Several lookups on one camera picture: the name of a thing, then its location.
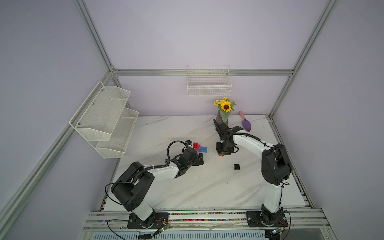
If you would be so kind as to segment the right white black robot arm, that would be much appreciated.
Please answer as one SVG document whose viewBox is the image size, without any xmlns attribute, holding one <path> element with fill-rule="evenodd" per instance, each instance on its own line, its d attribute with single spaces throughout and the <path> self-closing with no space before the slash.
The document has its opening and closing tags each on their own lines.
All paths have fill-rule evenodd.
<svg viewBox="0 0 384 240">
<path fill-rule="evenodd" d="M 229 128 L 225 123 L 216 120 L 214 125 L 220 138 L 216 143 L 219 156 L 235 154 L 239 147 L 243 147 L 260 158 L 261 173 L 268 183 L 262 204 L 262 217 L 277 218 L 283 213 L 281 208 L 283 185 L 293 171 L 285 146 L 265 143 L 260 138 L 244 132 L 239 126 Z"/>
</svg>

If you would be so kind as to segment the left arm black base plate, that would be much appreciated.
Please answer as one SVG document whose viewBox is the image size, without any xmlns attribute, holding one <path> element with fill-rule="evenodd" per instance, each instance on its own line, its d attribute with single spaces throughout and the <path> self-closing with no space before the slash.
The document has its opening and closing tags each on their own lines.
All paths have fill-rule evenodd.
<svg viewBox="0 0 384 240">
<path fill-rule="evenodd" d="M 129 215 L 127 224 L 128 229 L 159 229 L 164 227 L 169 221 L 169 213 L 153 212 L 145 221 L 141 220 L 136 214 Z"/>
</svg>

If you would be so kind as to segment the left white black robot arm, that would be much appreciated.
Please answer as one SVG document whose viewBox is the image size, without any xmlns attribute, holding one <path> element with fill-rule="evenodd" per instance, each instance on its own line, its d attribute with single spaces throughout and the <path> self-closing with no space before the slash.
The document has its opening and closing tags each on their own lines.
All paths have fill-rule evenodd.
<svg viewBox="0 0 384 240">
<path fill-rule="evenodd" d="M 176 179 L 191 167 L 204 164 L 204 156 L 191 145 L 191 141 L 173 141 L 167 147 L 167 158 L 163 164 L 144 166 L 132 163 L 114 182 L 107 184 L 114 203 L 131 212 L 142 225 L 151 225 L 156 220 L 156 211 L 145 200 L 155 181 Z"/>
</svg>

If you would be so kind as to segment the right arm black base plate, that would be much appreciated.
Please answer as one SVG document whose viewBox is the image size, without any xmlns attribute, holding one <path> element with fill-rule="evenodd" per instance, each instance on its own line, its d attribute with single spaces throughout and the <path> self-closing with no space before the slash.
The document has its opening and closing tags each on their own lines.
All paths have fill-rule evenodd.
<svg viewBox="0 0 384 240">
<path fill-rule="evenodd" d="M 261 227 L 287 227 L 288 222 L 285 213 L 278 210 L 275 213 L 268 211 L 248 211 L 246 219 L 250 228 Z"/>
</svg>

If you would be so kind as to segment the blue long lego brick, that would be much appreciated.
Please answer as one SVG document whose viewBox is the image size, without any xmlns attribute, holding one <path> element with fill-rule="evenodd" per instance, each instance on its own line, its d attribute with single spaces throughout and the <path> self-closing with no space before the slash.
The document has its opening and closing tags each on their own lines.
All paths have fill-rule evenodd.
<svg viewBox="0 0 384 240">
<path fill-rule="evenodd" d="M 202 147 L 202 146 L 200 146 L 200 148 L 198 149 L 198 151 L 199 151 L 200 153 L 207 153 L 208 148 L 207 148 L 207 147 Z"/>
</svg>

